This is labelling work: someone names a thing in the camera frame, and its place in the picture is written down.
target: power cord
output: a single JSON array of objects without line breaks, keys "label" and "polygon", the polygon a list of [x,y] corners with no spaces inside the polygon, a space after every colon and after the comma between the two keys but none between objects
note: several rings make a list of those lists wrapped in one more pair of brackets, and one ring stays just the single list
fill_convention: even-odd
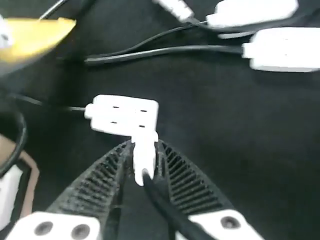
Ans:
[{"label": "power cord", "polygon": [[142,176],[144,190],[149,200],[176,231],[179,231],[188,240],[217,240],[168,203],[151,180],[146,169],[142,171]]},{"label": "power cord", "polygon": [[84,63],[88,66],[97,66],[102,64],[112,64],[119,62],[132,61],[137,59],[150,58],[160,55],[196,52],[196,51],[211,51],[229,54],[243,53],[241,46],[220,46],[220,45],[186,45],[186,46],[173,46],[166,48],[153,49],[148,51],[140,51],[134,53],[128,53],[123,55],[111,55],[101,57],[88,57],[84,60]]},{"label": "power cord", "polygon": [[51,108],[51,109],[56,109],[58,111],[63,111],[63,112],[84,112],[85,109],[86,109],[85,107],[79,107],[79,106],[56,106],[56,105],[51,105],[49,103],[34,99],[32,97],[25,96],[25,95],[18,94],[18,93],[13,93],[13,92],[8,93],[7,96],[9,98],[11,98],[11,99],[14,99],[14,100],[26,102],[26,103],[37,105],[37,106],[41,106],[41,107],[47,107],[47,108]]}]

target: white extension cord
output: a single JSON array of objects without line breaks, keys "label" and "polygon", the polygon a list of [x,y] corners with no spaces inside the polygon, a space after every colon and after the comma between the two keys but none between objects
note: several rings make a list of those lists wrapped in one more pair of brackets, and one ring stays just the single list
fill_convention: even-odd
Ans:
[{"label": "white extension cord", "polygon": [[258,31],[243,44],[254,70],[314,72],[320,69],[320,28],[278,27]]},{"label": "white extension cord", "polygon": [[143,169],[151,179],[156,167],[155,142],[159,104],[154,100],[118,95],[98,95],[85,107],[84,117],[98,132],[131,137],[134,179],[143,186]]},{"label": "white extension cord", "polygon": [[[181,23],[192,23],[194,12],[183,0],[153,0],[170,12]],[[299,8],[298,0],[222,0],[213,14],[206,16],[208,27],[223,29],[288,19]],[[240,32],[219,34],[222,39],[254,34]]]}]

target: extension cord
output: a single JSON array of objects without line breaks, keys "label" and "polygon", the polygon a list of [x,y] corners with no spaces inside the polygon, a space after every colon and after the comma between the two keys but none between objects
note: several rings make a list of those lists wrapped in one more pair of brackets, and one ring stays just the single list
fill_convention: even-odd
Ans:
[{"label": "extension cord", "polygon": [[243,58],[254,70],[314,72],[320,69],[320,28],[278,27],[258,31],[243,44]]},{"label": "extension cord", "polygon": [[156,168],[155,142],[159,104],[154,100],[128,96],[98,95],[85,107],[84,117],[98,132],[131,137],[135,182],[143,186],[142,171],[153,179]]},{"label": "extension cord", "polygon": [[212,28],[239,27],[287,19],[298,8],[297,0],[223,0],[206,20]]},{"label": "extension cord", "polygon": [[[194,12],[183,0],[153,0],[179,22],[195,24]],[[289,19],[299,8],[298,0],[223,0],[206,16],[208,29],[222,30]],[[240,38],[255,31],[218,34],[221,39]]]}]

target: power strip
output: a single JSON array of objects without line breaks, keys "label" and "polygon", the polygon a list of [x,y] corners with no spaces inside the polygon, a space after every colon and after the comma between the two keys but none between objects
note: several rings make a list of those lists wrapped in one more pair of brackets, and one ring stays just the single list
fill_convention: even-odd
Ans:
[{"label": "power strip", "polygon": [[98,95],[85,107],[84,117],[91,128],[106,134],[132,137],[156,130],[159,104],[154,100]]},{"label": "power strip", "polygon": [[14,165],[0,179],[0,231],[10,223],[22,174],[23,172]]},{"label": "power strip", "polygon": [[153,179],[156,168],[156,132],[159,104],[154,100],[98,95],[85,107],[84,117],[98,132],[131,137],[135,182],[144,185],[142,171]]}]

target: white connector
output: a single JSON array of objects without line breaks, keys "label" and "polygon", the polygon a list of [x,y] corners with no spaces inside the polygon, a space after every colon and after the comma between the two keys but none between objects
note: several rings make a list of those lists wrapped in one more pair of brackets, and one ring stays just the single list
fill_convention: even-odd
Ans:
[{"label": "white connector", "polygon": [[139,131],[132,136],[134,180],[139,186],[144,185],[143,170],[146,169],[151,179],[155,176],[156,148],[159,137],[156,131]]},{"label": "white connector", "polygon": [[[299,8],[297,0],[223,0],[215,7],[215,13],[206,16],[212,28],[240,27],[292,17]],[[238,38],[254,32],[220,34],[222,39]]]},{"label": "white connector", "polygon": [[132,137],[135,181],[143,186],[143,169],[153,179],[156,167],[155,142],[159,104],[128,96],[98,95],[85,107],[84,116],[98,132]]},{"label": "white connector", "polygon": [[100,223],[94,217],[35,212],[21,218],[6,240],[101,240]]},{"label": "white connector", "polygon": [[258,31],[243,44],[250,67],[272,72],[313,72],[320,69],[320,28],[278,27]]},{"label": "white connector", "polygon": [[152,0],[171,13],[181,23],[187,23],[194,16],[194,12],[183,0]]},{"label": "white connector", "polygon": [[14,165],[0,178],[0,231],[10,223],[22,173]]}]

